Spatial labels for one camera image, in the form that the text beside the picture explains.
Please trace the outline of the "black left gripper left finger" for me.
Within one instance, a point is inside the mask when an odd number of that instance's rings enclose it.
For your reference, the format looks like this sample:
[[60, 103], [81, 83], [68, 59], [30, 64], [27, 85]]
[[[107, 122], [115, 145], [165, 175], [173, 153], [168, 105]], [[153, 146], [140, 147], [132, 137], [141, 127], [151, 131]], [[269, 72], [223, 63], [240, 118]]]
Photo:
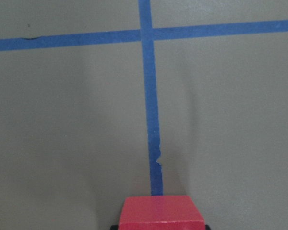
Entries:
[[118, 230], [118, 225], [112, 225], [112, 226], [110, 227], [110, 230]]

